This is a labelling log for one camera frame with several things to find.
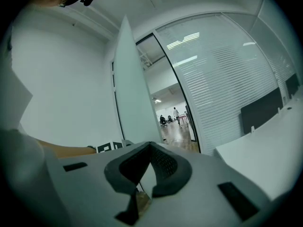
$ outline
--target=horizontal blind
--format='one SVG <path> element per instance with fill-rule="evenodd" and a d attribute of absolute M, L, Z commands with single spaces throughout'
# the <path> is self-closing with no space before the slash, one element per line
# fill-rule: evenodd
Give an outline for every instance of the horizontal blind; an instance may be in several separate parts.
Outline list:
<path fill-rule="evenodd" d="M 192 17 L 157 31 L 199 123 L 203 153 L 243 135 L 241 108 L 277 88 L 252 39 L 223 15 Z"/>
<path fill-rule="evenodd" d="M 285 81 L 295 74 L 295 70 L 285 47 L 275 33 L 259 18 L 256 18 L 251 28 L 248 28 L 243 23 L 252 15 L 228 13 L 226 15 L 245 29 L 263 51 L 278 81 L 283 102 L 286 104 L 289 97 Z"/>

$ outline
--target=white table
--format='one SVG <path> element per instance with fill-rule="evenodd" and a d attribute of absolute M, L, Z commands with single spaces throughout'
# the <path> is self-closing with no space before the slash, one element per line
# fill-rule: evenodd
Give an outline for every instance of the white table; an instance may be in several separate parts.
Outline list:
<path fill-rule="evenodd" d="M 271 200 L 290 190 L 303 162 L 303 87 L 279 114 L 253 133 L 216 147 L 216 151 Z"/>

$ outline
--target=fluorescent light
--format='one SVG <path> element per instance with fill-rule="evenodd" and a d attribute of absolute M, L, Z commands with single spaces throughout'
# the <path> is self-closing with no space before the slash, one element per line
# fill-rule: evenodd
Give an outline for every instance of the fluorescent light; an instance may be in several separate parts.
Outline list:
<path fill-rule="evenodd" d="M 250 44 L 256 44 L 256 43 L 255 42 L 247 42 L 247 43 L 244 43 L 243 46 L 250 45 Z"/>
<path fill-rule="evenodd" d="M 173 67 L 177 67 L 177 66 L 179 66 L 179 65 L 182 65 L 182 64 L 184 64 L 184 63 L 186 63 L 186 62 L 195 60 L 195 59 L 197 59 L 197 58 L 198 58 L 198 56 L 195 55 L 195 56 L 193 56 L 193 57 L 190 57 L 190 58 L 187 58 L 187 59 L 185 59 L 185 60 L 179 61 L 179 62 L 173 64 L 172 66 L 173 66 Z"/>
<path fill-rule="evenodd" d="M 175 41 L 174 43 L 171 43 L 169 45 L 167 45 L 167 48 L 169 50 L 171 50 L 172 48 L 178 46 L 179 44 L 182 44 L 184 42 L 187 42 L 187 41 L 190 41 L 190 40 L 194 40 L 194 39 L 197 39 L 200 37 L 200 32 L 198 33 L 194 33 L 194 34 L 191 34 L 191 35 L 187 35 L 183 38 L 182 42 L 180 42 L 179 40 Z"/>

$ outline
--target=person's arm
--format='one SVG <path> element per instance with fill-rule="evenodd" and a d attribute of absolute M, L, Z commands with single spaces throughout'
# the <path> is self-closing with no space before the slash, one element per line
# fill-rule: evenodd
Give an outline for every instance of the person's arm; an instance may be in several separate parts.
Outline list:
<path fill-rule="evenodd" d="M 57 146 L 42 140 L 36 140 L 39 142 L 40 145 L 52 148 L 58 158 L 78 157 L 83 155 L 96 154 L 96 150 L 90 147 Z"/>

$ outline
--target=wooden floor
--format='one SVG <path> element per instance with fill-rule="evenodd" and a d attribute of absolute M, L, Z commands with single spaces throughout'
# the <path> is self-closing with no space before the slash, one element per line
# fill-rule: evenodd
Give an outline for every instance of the wooden floor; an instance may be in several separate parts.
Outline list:
<path fill-rule="evenodd" d="M 197 142 L 191 141 L 187 124 L 180 126 L 178 121 L 168 123 L 164 128 L 161 127 L 161 133 L 164 139 L 166 139 L 164 141 L 166 144 L 199 152 Z"/>

